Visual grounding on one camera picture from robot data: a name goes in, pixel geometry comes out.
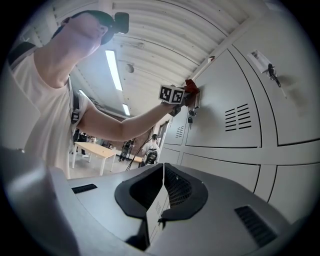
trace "backpack strap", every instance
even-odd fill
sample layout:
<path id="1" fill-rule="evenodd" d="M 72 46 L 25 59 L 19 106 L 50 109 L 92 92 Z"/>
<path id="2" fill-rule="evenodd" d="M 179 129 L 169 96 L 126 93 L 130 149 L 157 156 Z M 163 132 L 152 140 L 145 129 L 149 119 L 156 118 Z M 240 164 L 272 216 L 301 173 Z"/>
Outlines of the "backpack strap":
<path id="1" fill-rule="evenodd" d="M 72 90 L 73 94 L 73 111 L 71 113 L 71 124 L 74 125 L 79 120 L 79 114 L 80 114 L 80 104 L 79 104 L 79 94 L 78 92 L 75 92 Z M 79 137 L 79 129 L 75 129 L 74 134 L 72 136 L 73 144 L 78 140 Z"/>
<path id="2" fill-rule="evenodd" d="M 7 56 L 9 65 L 12 70 L 27 56 L 34 53 L 38 47 L 30 42 L 22 42 L 13 49 Z"/>

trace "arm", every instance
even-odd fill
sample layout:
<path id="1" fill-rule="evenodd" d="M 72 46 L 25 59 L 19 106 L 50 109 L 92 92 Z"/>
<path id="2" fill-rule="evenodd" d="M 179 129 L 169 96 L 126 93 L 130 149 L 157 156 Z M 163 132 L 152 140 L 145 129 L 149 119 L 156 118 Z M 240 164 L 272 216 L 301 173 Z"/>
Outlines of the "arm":
<path id="1" fill-rule="evenodd" d="M 77 127 L 97 138 L 125 142 L 144 134 L 170 113 L 173 107 L 174 105 L 170 104 L 160 104 L 144 114 L 121 122 L 102 113 L 89 101 L 86 112 Z"/>
<path id="2" fill-rule="evenodd" d="M 148 144 L 148 143 L 144 144 L 144 145 L 143 145 L 143 148 L 141 149 L 141 154 L 142 154 L 143 157 L 145 156 L 145 153 L 146 153 L 146 151 L 147 151 L 147 144 Z"/>
<path id="3" fill-rule="evenodd" d="M 157 156 L 156 156 L 155 162 L 158 163 L 159 162 L 159 157 L 160 157 L 160 148 L 158 146 L 156 147 L 156 152 L 157 152 Z"/>

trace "white table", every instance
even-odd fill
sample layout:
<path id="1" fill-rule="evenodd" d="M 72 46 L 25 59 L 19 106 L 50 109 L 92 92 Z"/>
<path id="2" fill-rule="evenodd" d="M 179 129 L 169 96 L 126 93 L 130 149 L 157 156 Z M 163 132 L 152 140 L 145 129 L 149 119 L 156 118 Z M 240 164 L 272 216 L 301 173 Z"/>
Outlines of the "white table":
<path id="1" fill-rule="evenodd" d="M 83 149 L 86 152 L 90 153 L 90 157 L 88 162 L 90 163 L 92 155 L 96 155 L 98 158 L 102 158 L 102 163 L 100 167 L 100 176 L 104 173 L 105 163 L 107 158 L 113 157 L 112 165 L 111 165 L 111 172 L 112 168 L 114 166 L 115 158 L 116 158 L 116 152 L 114 150 L 111 150 L 109 148 L 106 148 L 104 146 L 93 144 L 90 142 L 75 142 L 74 148 L 73 148 L 73 156 L 72 156 L 72 169 L 75 168 L 75 161 L 76 161 L 76 154 L 77 154 L 77 148 Z"/>

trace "locker door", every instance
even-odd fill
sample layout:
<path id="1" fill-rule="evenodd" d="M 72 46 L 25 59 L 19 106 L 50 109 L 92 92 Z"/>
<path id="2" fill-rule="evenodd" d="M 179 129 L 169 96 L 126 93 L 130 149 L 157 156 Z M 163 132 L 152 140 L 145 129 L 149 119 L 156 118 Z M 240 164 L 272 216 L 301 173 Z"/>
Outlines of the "locker door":
<path id="1" fill-rule="evenodd" d="M 261 146 L 260 122 L 248 81 L 232 54 L 224 51 L 195 80 L 200 108 L 188 130 L 187 146 Z"/>
<path id="2" fill-rule="evenodd" d="M 235 181 L 253 192 L 259 175 L 259 165 L 219 161 L 184 153 L 182 166 Z"/>
<path id="3" fill-rule="evenodd" d="M 289 13 L 271 11 L 233 43 L 259 76 L 270 100 L 278 144 L 320 138 L 320 62 L 308 35 Z M 261 73 L 248 58 L 261 52 L 274 66 L 281 86 Z"/>
<path id="4" fill-rule="evenodd" d="M 278 166 L 269 203 L 290 223 L 308 215 L 320 195 L 320 163 Z"/>
<path id="5" fill-rule="evenodd" d="M 175 151 L 168 148 L 162 148 L 159 157 L 159 163 L 169 163 L 176 165 L 178 164 L 179 154 L 179 151 Z"/>
<path id="6" fill-rule="evenodd" d="M 183 106 L 166 131 L 164 144 L 181 145 L 185 134 L 188 108 Z"/>

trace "ceiling light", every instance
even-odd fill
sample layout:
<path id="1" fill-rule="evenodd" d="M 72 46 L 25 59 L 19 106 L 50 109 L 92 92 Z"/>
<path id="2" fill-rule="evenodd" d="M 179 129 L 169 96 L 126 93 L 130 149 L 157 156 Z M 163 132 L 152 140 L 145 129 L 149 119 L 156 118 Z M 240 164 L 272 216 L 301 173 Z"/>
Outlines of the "ceiling light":
<path id="1" fill-rule="evenodd" d="M 83 96 L 85 96 L 85 97 L 87 97 L 87 98 L 89 99 L 89 97 L 88 97 L 82 90 L 79 90 L 79 92 L 80 92 Z"/>
<path id="2" fill-rule="evenodd" d="M 122 104 L 122 106 L 123 106 L 123 110 L 124 110 L 125 114 L 126 114 L 127 116 L 130 116 L 130 112 L 129 112 L 128 105 Z"/>
<path id="3" fill-rule="evenodd" d="M 106 59 L 108 61 L 109 69 L 113 79 L 114 86 L 117 90 L 122 91 L 122 86 L 119 78 L 116 55 L 113 50 L 105 51 Z"/>

